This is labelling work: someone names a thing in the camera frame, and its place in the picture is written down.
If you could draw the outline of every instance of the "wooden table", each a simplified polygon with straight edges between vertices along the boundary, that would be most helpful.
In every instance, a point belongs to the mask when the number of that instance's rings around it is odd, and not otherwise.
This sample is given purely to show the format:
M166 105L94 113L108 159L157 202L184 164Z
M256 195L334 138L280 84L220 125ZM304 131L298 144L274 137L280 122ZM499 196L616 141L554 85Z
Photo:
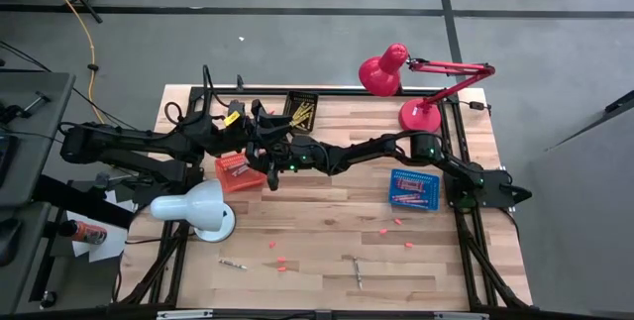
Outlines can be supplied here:
M155 130L172 125L162 106L168 101L187 107L189 85L165 87ZM259 98L267 110L280 113L284 96L221 96L228 102ZM482 89L460 93L463 101L484 101ZM408 98L320 96L311 134L336 145L359 143L383 133L399 132L397 112ZM215 101L212 114L226 113ZM461 104L467 142L473 161L485 168L499 166L488 113ZM453 137L453 118L450 129ZM400 143L408 153L408 143ZM203 166L214 177L214 159ZM316 170L280 175L279 190L265 188L226 193L236 211L233 235L219 244L191 238L178 296L179 307L277 308L348 310L467 310L458 235L444 190L439 212L412 211L387 203L390 171L406 167L382 158L352 166L330 177ZM441 175L434 166L410 168ZM393 219L402 220L402 225ZM517 295L531 303L515 229L496 209L483 209L482 220L492 263ZM132 241L160 236L162 222L148 214L131 227ZM379 230L386 228L387 234ZM269 242L276 242L271 249ZM403 247L411 242L414 247ZM128 246L121 268L120 298L141 280L157 256L159 244ZM277 257L286 257L288 271L278 272ZM358 290L352 257L358 257L364 290ZM227 259L245 265L239 270L218 264ZM478 294L485 300L481 272L474 266ZM166 293L170 267L164 278Z

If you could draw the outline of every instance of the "yellow object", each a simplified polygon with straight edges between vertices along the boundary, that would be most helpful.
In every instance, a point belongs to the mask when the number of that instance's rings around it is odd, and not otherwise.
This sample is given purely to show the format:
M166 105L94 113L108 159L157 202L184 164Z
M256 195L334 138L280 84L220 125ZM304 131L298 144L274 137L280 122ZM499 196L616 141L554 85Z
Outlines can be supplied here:
M240 113L238 111L234 111L231 116L225 118L225 126L229 127L229 125L236 122L238 118L240 118Z
M75 17L77 17L79 24L81 24L81 28L83 28L84 33L86 33L86 38L88 38L88 43L90 44L90 56L91 56L90 63L95 64L95 47L92 44L92 37L90 36L90 32L88 32L88 28L86 28L86 25L83 23L83 20L81 19L79 14L77 14L77 11L72 6L72 4L70 4L68 0L63 0L63 1L66 2L66 5L68 6L68 8L70 8L70 10L75 15ZM88 99L90 100L90 102L92 102L92 86L94 85L94 83L95 83L95 71L90 70L90 83L88 84ZM97 116L97 119L99 119L99 122L105 123L103 121L103 118L101 117L101 114L99 113L97 108L95 108L95 106L92 106L92 111L95 113L95 116Z

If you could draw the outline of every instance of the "small can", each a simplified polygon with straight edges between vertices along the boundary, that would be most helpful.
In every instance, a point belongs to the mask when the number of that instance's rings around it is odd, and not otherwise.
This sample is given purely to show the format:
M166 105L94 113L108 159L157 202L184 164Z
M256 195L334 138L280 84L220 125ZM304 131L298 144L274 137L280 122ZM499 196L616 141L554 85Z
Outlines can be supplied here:
M103 227L75 220L62 222L57 233L60 236L70 237L72 241L90 245L101 245L108 236L108 231Z

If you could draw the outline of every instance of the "paper sheet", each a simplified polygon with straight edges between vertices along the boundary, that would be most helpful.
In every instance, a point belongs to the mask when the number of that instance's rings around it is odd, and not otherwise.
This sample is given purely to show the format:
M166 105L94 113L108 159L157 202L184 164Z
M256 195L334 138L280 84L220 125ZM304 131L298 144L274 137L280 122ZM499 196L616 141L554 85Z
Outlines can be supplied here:
M132 200L117 203L117 194L114 190L106 192L106 201L113 203L128 211L134 211L136 205L132 203ZM88 245L83 242L72 242L72 249L75 256L79 257L88 252L88 261L96 262L112 257L118 257L126 247L126 240L128 239L128 230L108 225L99 221L94 221L83 215L76 214L74 212L66 211L68 220L82 221L91 225L97 225L105 228L108 231L106 241L101 245Z

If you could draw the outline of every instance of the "concrete floor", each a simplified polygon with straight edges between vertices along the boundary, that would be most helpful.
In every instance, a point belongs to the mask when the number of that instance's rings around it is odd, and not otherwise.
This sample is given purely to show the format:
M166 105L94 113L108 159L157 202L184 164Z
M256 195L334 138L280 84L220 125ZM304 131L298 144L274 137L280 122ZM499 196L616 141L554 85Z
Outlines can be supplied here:
M451 0L454 9L634 10L632 0ZM0 0L57 4L59 0ZM402 8L442 9L441 0L96 0L104 5ZM367 57L393 42L413 54L451 59L442 17L368 16L165 16L104 15L104 23L84 18L101 66L96 102L139 128L154 125L162 87L199 83L208 63L217 83L359 85L357 69ZM529 160L592 121L602 108L632 89L628 68L634 57L634 21L618 19L456 19L464 61L488 61L497 75L483 82L493 106L492 121L502 162L516 183L530 186ZM0 13L0 39L35 56L53 70L77 75L87 88L88 45L68 14ZM27 67L4 52L12 67ZM406 85L448 86L439 75L404 73ZM92 120L88 106L73 96L65 120ZM46 173L82 178L104 165L71 165L57 156ZM531 200L516 218L535 304L552 310L587 312L573 286L573 274L547 250L540 215ZM103 302L111 282L101 290ZM85 300L81 306L96 305Z

